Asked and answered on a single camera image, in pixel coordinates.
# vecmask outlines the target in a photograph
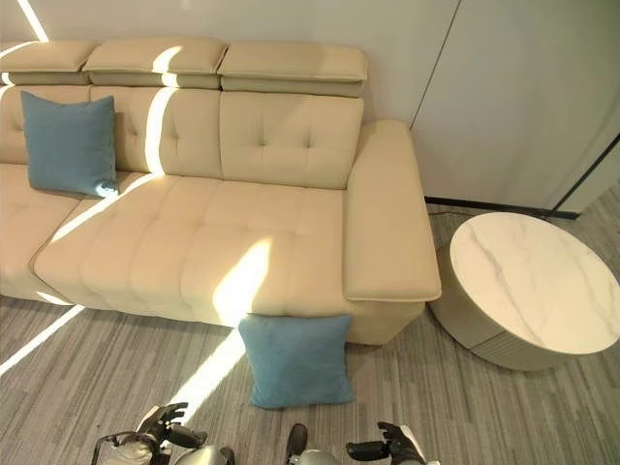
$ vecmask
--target pillow on floor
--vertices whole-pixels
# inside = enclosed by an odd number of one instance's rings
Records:
[[[32,187],[118,194],[113,97],[63,105],[22,90],[21,104]]]
[[[250,403],[276,409],[354,400],[344,354],[350,322],[348,315],[242,320],[239,332],[254,374]]]

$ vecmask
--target sunlight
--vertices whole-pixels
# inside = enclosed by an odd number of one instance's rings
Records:
[[[28,354],[34,351],[37,347],[47,341],[49,336],[64,326],[70,319],[75,317],[79,312],[84,309],[81,305],[75,305],[71,310],[65,313],[62,317],[56,320],[54,323],[46,327],[41,331],[34,339],[28,344],[19,349],[13,356],[0,365],[0,378],[9,371],[12,367],[22,361]]]
[[[237,326],[252,311],[254,297],[269,270],[271,237],[256,242],[213,293],[213,306],[226,326]]]
[[[170,60],[180,50],[180,46],[173,46],[160,53],[159,56],[153,61],[153,71],[165,73],[168,70]],[[80,213],[73,220],[67,222],[65,225],[58,229],[56,234],[51,239],[51,243],[64,237],[75,228],[88,221],[93,216],[106,210],[113,203],[122,199],[134,189],[153,179],[162,177],[165,174],[159,155],[160,144],[162,141],[162,126],[164,122],[164,113],[166,112],[168,102],[170,101],[172,94],[177,90],[178,89],[174,87],[164,87],[162,89],[159,89],[153,97],[151,105],[148,109],[148,114],[146,116],[146,135],[144,139],[144,157],[146,158],[146,165],[148,166],[148,170],[151,171],[151,173],[139,179],[136,179],[119,196],[107,197],[105,199],[102,199],[101,201],[98,201],[96,204],[88,208],[86,211]]]
[[[153,60],[153,73],[167,73],[172,58],[181,51],[181,49],[182,46],[171,46],[157,55],[157,58]]]
[[[54,305],[71,305],[70,302],[65,302],[62,298],[58,298],[53,295],[40,293],[39,291],[37,291],[37,294],[39,295],[39,297],[44,298],[49,303],[53,303]]]
[[[37,18],[37,15],[35,15],[35,12],[30,6],[30,3],[28,2],[28,0],[17,0],[17,3],[21,7],[21,10],[23,11],[23,13],[26,15],[26,19],[28,19],[28,22],[30,23],[30,27],[32,27],[32,30],[34,31],[39,41],[49,42],[46,31],[44,31],[43,26],[41,25],[41,22]]]
[[[13,86],[15,85],[12,81],[11,81],[11,77],[9,76],[9,73],[0,73],[0,81],[2,81],[3,84],[8,85],[8,86]]]
[[[60,228],[58,228],[58,231],[56,231],[56,234],[51,238],[50,243],[54,243],[56,240],[63,238],[65,235],[67,235],[68,233],[73,231],[75,228],[85,223],[87,220],[89,220],[96,214],[101,213],[113,203],[118,202],[120,199],[122,199],[127,194],[132,192],[134,189],[138,188],[139,186],[143,184],[146,184],[148,181],[151,181],[157,177],[159,177],[159,175],[157,174],[152,174],[152,173],[146,174],[142,177],[139,177],[134,182],[132,182],[129,186],[127,186],[127,189],[125,189],[125,191],[122,194],[118,196],[113,196],[113,197],[106,197],[98,201],[93,206],[88,208],[86,211],[82,211],[76,218],[68,221],[67,223],[62,225]]]
[[[213,305],[231,334],[183,385],[170,403],[188,402],[185,420],[190,419],[245,354],[239,322],[252,311],[254,298],[269,269],[271,237],[257,241],[224,276],[213,293]]]
[[[183,421],[189,420],[209,395],[219,386],[226,375],[245,354],[243,339],[237,329],[222,341],[215,352],[201,365],[201,367],[187,380],[169,404],[188,402]]]
[[[37,41],[30,41],[30,42],[22,42],[21,44],[17,44],[16,46],[10,46],[6,50],[0,51],[0,58],[2,58],[3,56],[7,56],[9,53],[19,50],[20,48],[24,48],[26,46],[29,46],[30,44],[36,44],[36,43]]]
[[[182,46],[171,46],[170,48],[162,51],[157,58],[153,60],[153,73],[160,73],[162,75],[162,83],[166,87],[178,87],[178,81],[176,80],[177,74],[169,73],[168,69],[171,65],[172,58],[183,49]]]
[[[0,101],[2,101],[2,98],[4,97],[5,92],[13,87],[15,86],[12,84],[0,85]]]
[[[178,89],[175,87],[163,87],[157,91],[146,117],[146,140],[144,144],[144,155],[148,170],[158,176],[163,176],[164,168],[159,156],[160,144],[162,141],[162,125],[164,123],[164,112],[172,94]]]

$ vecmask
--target sofa armrest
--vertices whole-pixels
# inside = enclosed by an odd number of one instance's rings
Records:
[[[347,186],[344,294],[349,300],[427,301],[441,282],[407,127],[364,125]]]

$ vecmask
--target baseboard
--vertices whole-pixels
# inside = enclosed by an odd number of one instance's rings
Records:
[[[424,197],[426,203],[436,203],[439,205],[464,206],[467,208],[480,208],[483,210],[511,211],[513,213],[523,213],[525,215],[540,218],[563,218],[565,220],[576,220],[579,213],[572,211],[553,211],[546,208],[535,208],[532,206],[506,205],[505,203],[489,203],[486,201],[462,201],[458,199],[443,199],[441,197]]]

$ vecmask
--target headrest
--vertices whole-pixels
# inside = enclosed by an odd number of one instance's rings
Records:
[[[218,74],[224,90],[359,97],[366,56],[353,46],[237,42]]]
[[[96,85],[218,89],[216,75],[226,44],[193,37],[106,41],[84,65]]]
[[[52,41],[10,44],[0,51],[0,72],[4,83],[15,85],[82,85],[88,75],[81,71],[90,52],[90,41]]]

